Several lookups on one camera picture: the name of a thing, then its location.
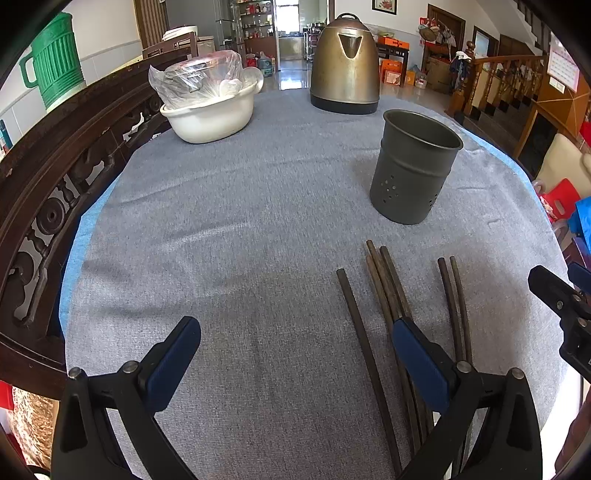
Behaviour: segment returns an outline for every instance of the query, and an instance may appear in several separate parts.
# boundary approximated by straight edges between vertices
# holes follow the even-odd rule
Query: black kettle base
[[[378,109],[379,101],[375,103],[347,103],[325,100],[310,94],[310,103],[316,108],[326,110],[327,112],[345,113],[347,115],[368,115]]]

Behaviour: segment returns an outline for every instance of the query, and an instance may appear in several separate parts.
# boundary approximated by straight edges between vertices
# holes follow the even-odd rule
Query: kettle spout
[[[343,35],[342,33],[339,33],[339,38],[345,55],[350,59],[354,59],[359,51],[362,37],[353,37],[351,35]]]

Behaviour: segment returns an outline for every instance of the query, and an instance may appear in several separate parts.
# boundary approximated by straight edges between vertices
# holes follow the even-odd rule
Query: blue gripper pad
[[[392,344],[427,407],[443,415],[450,402],[450,388],[447,380],[402,319],[394,322]]]
[[[569,265],[569,280],[583,290],[587,295],[591,294],[591,272],[578,263]]]
[[[150,412],[163,411],[168,407],[201,342],[199,322],[192,317],[183,317],[181,322],[183,321],[186,324],[174,341],[167,345],[168,349],[162,360],[146,382],[144,406]]]

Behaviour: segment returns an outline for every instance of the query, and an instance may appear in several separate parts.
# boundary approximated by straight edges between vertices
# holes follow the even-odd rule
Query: plastic bag
[[[163,72],[151,66],[148,74],[150,85],[170,109],[231,98],[254,77],[244,72],[242,58],[233,50],[185,60]]]

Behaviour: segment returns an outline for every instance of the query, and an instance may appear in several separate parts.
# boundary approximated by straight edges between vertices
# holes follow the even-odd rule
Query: orange box
[[[406,84],[407,85],[414,85],[415,77],[416,77],[416,74],[414,72],[407,72]]]
[[[410,49],[410,43],[405,42],[405,41],[401,41],[401,40],[397,40],[396,38],[392,38],[392,37],[379,36],[378,43],[383,43],[384,45],[391,45],[393,47],[406,48],[407,50]]]
[[[384,77],[386,72],[393,72],[393,73],[401,73],[402,72],[402,62],[398,60],[388,60],[384,59],[382,62],[382,72],[380,74],[380,78],[382,82],[384,81]]]
[[[398,47],[398,40],[392,37],[378,37],[378,43],[383,43],[384,45],[391,45],[393,47]]]

